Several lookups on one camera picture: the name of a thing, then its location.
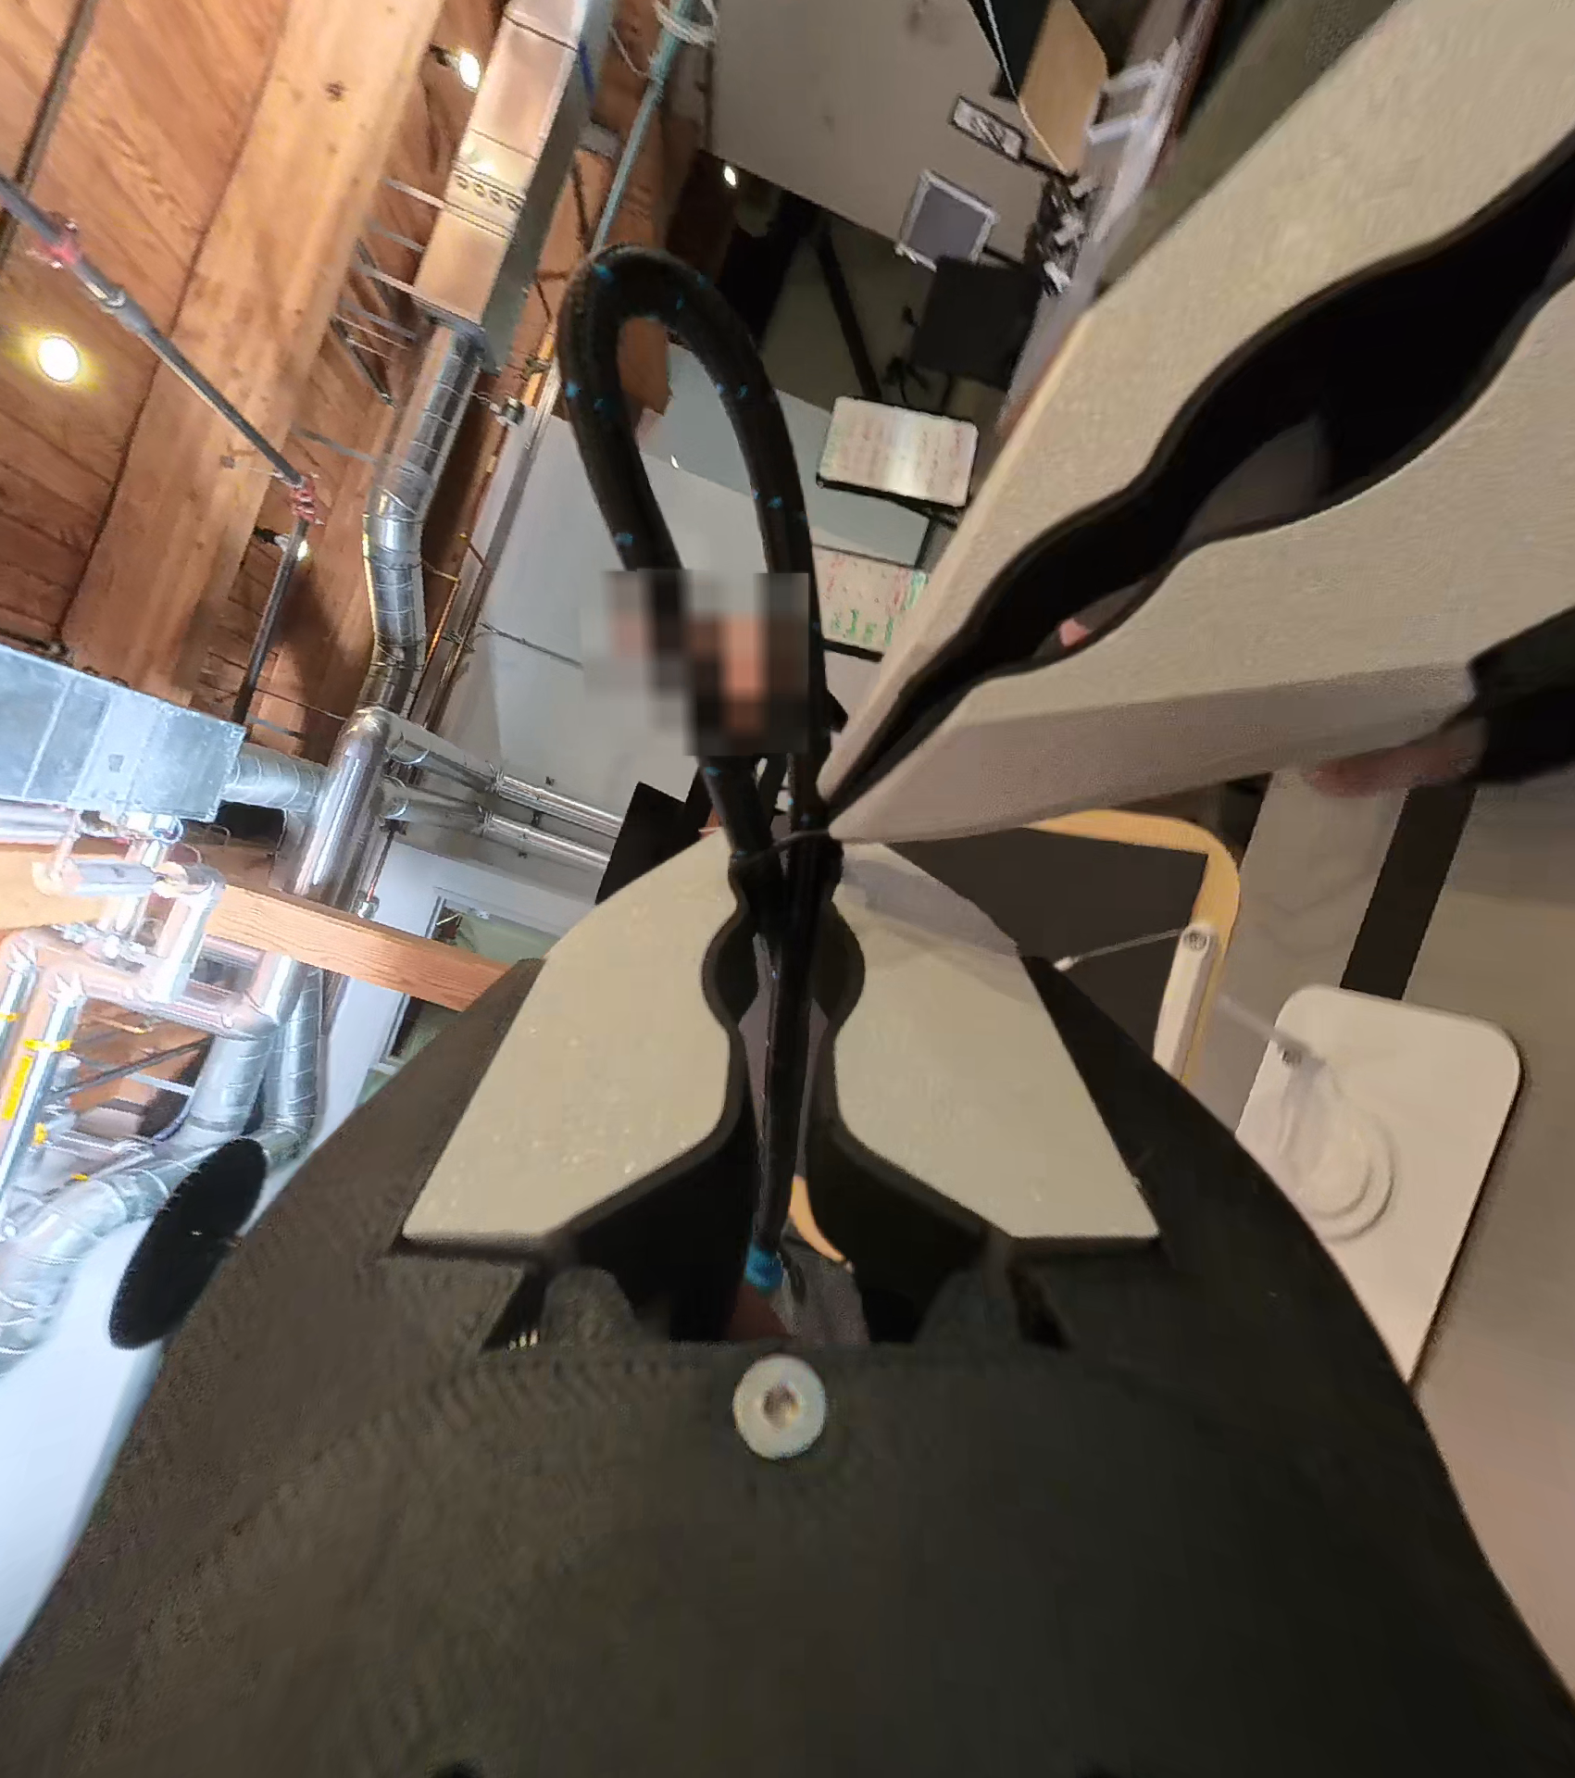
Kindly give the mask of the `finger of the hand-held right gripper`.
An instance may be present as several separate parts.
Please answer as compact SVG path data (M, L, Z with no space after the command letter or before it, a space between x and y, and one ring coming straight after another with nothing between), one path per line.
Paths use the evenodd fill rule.
M1271 770L1257 716L1183 671L1233 646L1145 607L1041 649L1152 580L1261 447L1236 378L1313 300L1431 249L1575 131L1575 2L1388 4L1361 32L1277 4L1150 190L1219 175L1101 294L985 477L825 770L832 812L1071 812Z
M1232 692L1277 768L1413 742L1473 664L1575 607L1575 131L1431 249L1313 300L1233 392L1261 447L1152 580L1041 656L1180 610L1233 646ZM931 842L1064 812L832 812L839 842Z

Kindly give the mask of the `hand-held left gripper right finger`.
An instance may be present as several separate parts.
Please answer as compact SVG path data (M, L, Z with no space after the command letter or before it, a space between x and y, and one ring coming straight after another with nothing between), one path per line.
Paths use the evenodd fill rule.
M1016 945L884 846L845 852L822 922L805 1205L866 1280L983 1248L1142 1248L1144 1191Z

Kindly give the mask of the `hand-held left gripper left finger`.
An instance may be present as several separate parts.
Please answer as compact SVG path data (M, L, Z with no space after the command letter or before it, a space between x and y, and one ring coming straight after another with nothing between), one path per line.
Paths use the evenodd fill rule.
M403 1235L487 1256L740 1266L757 1122L754 925L722 842L596 905L544 957Z

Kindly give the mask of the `person's right hand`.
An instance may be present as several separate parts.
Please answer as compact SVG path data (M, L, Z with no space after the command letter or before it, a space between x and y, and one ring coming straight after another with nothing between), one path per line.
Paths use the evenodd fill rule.
M1405 794L1465 783L1486 755L1486 724L1460 722L1397 746L1370 750L1305 772L1333 798Z

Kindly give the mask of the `whiteboard on stand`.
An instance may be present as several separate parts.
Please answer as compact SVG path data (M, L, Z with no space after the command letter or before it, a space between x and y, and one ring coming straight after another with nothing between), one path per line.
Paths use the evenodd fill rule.
M978 447L973 418L841 396L830 408L817 482L857 496L958 513L973 494Z

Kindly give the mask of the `whiteboard with green notes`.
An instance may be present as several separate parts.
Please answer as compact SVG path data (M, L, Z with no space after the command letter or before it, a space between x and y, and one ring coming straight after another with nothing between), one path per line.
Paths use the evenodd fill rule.
M816 545L816 571L825 646L876 661L930 583L928 568L827 545Z

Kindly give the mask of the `thin ceiling pipe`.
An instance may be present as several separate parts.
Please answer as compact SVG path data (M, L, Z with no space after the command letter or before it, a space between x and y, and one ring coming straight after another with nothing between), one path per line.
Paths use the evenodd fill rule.
M31 234L44 262L69 271L88 302L116 324L139 340L198 400L220 415L270 468L288 491L294 528L304 539L318 521L315 483L254 426L243 409L148 316L138 300L110 279L82 245L80 230L54 212L44 209L24 187L0 169L0 209Z

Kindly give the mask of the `silver ceiling duct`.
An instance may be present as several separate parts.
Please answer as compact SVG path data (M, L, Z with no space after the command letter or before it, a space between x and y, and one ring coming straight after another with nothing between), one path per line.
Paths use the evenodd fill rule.
M223 806L304 825L325 770L237 722L0 643L0 806L210 824Z
M384 768L406 727L425 658L424 525L487 363L475 325L438 324L363 511L373 647L361 701L323 770L274 881L334 907L377 810Z

